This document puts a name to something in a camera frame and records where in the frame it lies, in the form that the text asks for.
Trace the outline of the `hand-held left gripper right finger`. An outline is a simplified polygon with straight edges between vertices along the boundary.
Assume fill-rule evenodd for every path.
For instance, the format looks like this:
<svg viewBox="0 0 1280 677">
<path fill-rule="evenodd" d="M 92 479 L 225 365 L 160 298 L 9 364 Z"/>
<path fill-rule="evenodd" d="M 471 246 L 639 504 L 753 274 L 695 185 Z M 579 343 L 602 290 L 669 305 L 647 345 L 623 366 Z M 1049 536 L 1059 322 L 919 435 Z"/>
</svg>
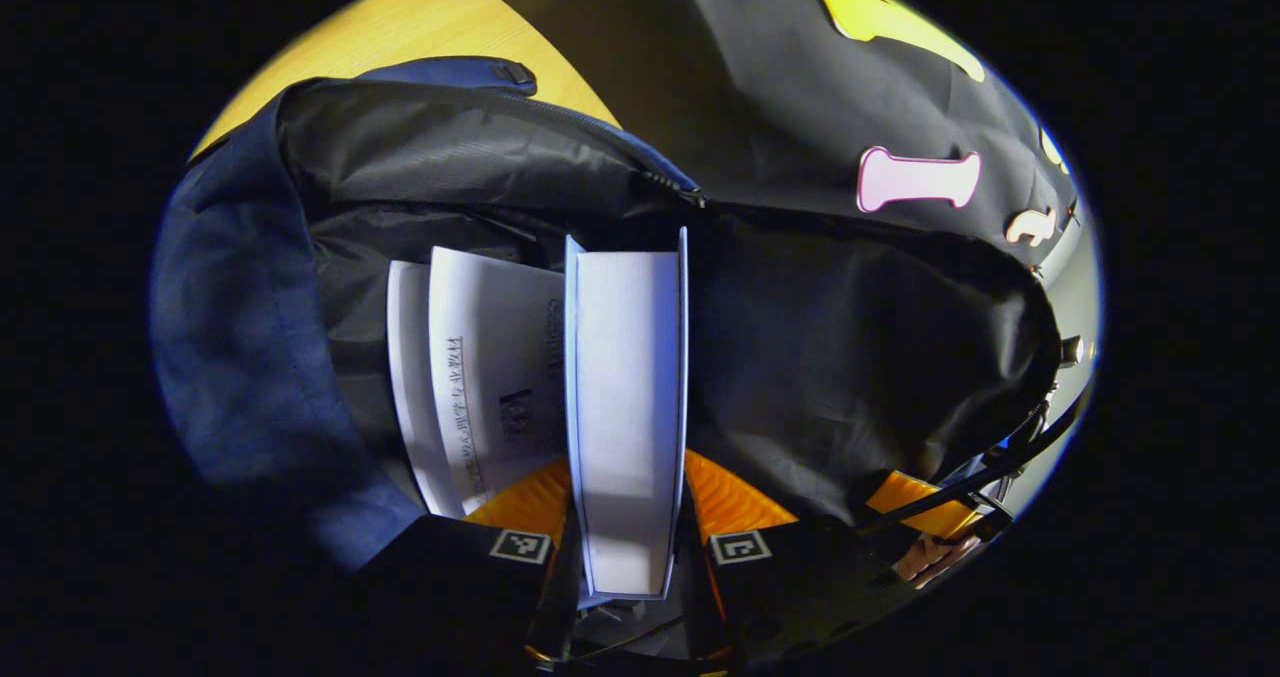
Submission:
<svg viewBox="0 0 1280 677">
<path fill-rule="evenodd" d="M 684 479 L 709 598 L 698 612 L 719 626 L 709 659 L 795 660 L 905 605 L 905 581 L 840 520 L 801 520 L 692 450 Z"/>
</svg>

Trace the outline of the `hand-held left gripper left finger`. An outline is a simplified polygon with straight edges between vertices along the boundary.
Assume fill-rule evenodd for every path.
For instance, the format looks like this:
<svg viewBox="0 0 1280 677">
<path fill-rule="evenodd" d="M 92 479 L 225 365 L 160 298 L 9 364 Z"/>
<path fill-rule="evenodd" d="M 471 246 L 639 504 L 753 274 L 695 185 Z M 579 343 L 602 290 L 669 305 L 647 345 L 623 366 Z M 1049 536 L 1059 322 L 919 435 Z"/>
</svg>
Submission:
<svg viewBox="0 0 1280 677">
<path fill-rule="evenodd" d="M 564 663 L 581 578 L 559 458 L 462 520 L 415 521 L 358 572 L 356 603 L 385 663 Z"/>
</svg>

